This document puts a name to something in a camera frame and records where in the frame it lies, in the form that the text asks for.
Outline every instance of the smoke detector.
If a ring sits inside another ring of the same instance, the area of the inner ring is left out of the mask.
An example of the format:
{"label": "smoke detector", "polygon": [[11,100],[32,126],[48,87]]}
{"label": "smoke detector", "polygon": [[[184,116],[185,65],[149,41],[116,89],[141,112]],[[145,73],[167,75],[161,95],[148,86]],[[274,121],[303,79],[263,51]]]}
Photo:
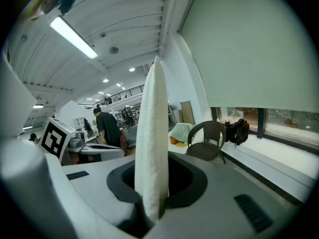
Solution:
{"label": "smoke detector", "polygon": [[116,54],[118,52],[119,52],[119,49],[117,47],[111,47],[111,49],[110,49],[111,54]]}

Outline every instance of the balcony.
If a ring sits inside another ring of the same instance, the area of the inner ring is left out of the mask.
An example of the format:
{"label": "balcony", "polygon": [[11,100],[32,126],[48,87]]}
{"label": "balcony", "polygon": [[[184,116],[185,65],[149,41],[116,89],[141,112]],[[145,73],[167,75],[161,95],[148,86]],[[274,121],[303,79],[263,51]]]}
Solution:
{"label": "balcony", "polygon": [[125,90],[113,96],[104,97],[103,100],[98,101],[97,103],[93,105],[89,105],[89,104],[79,104],[79,105],[83,106],[84,108],[88,110],[93,110],[97,105],[100,105],[100,108],[104,111],[108,108],[115,107],[119,104],[125,103],[126,101],[132,101],[136,98],[141,98],[143,91],[144,91],[144,85],[140,85],[138,87]]}

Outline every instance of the railing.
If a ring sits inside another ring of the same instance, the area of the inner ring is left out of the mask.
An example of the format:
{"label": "railing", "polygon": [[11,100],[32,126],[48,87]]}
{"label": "railing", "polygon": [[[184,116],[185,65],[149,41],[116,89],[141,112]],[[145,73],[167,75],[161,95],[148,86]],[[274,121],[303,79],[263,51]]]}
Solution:
{"label": "railing", "polygon": [[103,100],[101,100],[93,105],[87,105],[87,104],[80,104],[80,105],[84,106],[84,108],[86,108],[88,110],[93,109],[97,105],[100,105],[100,107],[104,107],[104,106],[108,106],[110,104],[113,104],[115,102],[124,100],[125,98],[129,98],[129,97],[138,95],[140,93],[143,93],[143,90],[144,90],[144,84],[140,85],[138,87],[129,89],[129,90],[125,90],[125,91],[120,92],[118,94],[115,94],[113,96],[105,97]]}

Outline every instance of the black backpack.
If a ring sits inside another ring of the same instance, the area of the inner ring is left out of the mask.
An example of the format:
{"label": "black backpack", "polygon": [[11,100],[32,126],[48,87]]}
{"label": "black backpack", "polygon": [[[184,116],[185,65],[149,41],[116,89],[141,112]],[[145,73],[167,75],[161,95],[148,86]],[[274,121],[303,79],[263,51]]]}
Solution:
{"label": "black backpack", "polygon": [[227,122],[226,127],[226,140],[225,142],[231,141],[236,145],[240,145],[248,139],[249,135],[249,124],[246,120],[240,119],[234,124]]}

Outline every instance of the chair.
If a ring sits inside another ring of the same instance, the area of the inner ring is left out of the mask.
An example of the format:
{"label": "chair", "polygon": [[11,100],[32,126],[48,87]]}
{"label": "chair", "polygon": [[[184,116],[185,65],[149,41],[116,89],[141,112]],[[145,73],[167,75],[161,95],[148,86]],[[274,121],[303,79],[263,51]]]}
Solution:
{"label": "chair", "polygon": [[[204,142],[198,142],[191,144],[194,135],[199,131],[204,130]],[[222,134],[222,143],[219,146],[220,133]],[[208,139],[214,140],[217,142],[217,145],[211,142],[207,142]],[[187,145],[188,149],[186,155],[197,157],[206,161],[214,159],[218,153],[221,154],[224,164],[226,164],[223,154],[220,152],[220,149],[225,143],[226,139],[226,129],[222,123],[217,121],[205,121],[196,125],[188,134]]]}

